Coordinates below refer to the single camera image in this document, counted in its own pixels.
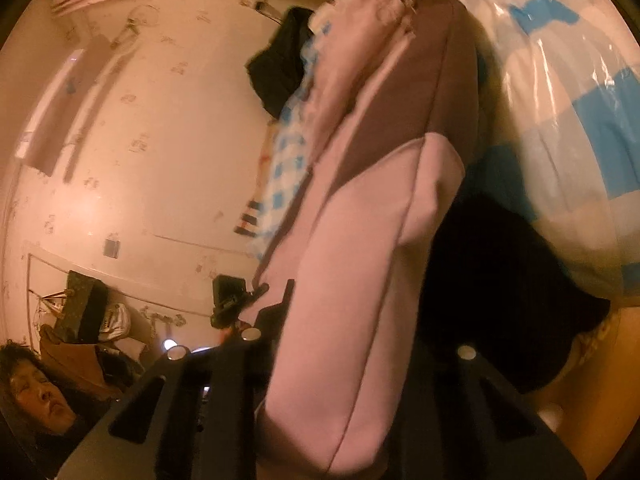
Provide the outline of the dark sleeve right forearm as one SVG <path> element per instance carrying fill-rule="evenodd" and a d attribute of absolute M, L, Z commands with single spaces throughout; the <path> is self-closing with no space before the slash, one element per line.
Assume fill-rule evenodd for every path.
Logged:
<path fill-rule="evenodd" d="M 560 376 L 577 336 L 610 311 L 610 300 L 581 289 L 526 219 L 464 188 L 433 240 L 416 348 L 444 356 L 470 346 L 516 391 L 531 393 Z"/>

